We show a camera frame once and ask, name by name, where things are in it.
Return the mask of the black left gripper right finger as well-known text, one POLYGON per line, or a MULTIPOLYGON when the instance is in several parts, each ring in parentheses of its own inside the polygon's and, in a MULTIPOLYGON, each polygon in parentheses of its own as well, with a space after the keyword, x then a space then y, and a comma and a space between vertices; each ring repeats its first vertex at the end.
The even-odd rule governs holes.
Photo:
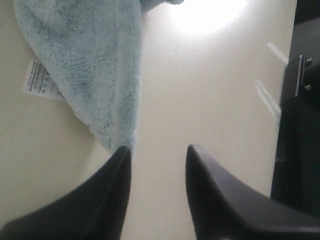
POLYGON ((204 148, 187 148, 185 186, 198 240, 318 240, 320 220, 255 191, 204 148))

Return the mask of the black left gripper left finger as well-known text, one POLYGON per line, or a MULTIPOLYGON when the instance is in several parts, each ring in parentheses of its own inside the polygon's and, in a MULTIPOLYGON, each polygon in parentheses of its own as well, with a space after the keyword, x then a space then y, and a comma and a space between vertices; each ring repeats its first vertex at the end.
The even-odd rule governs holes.
POLYGON ((6 223, 2 240, 119 240, 132 178, 132 154, 119 147, 88 180, 60 199, 6 223))

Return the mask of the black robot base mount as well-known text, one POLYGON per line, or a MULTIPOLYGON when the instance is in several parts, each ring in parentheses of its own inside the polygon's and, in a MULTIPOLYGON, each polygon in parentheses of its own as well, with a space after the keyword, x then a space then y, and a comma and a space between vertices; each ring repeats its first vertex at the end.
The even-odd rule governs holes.
POLYGON ((320 3, 317 0, 297 2, 280 110, 271 198, 319 216, 320 3))

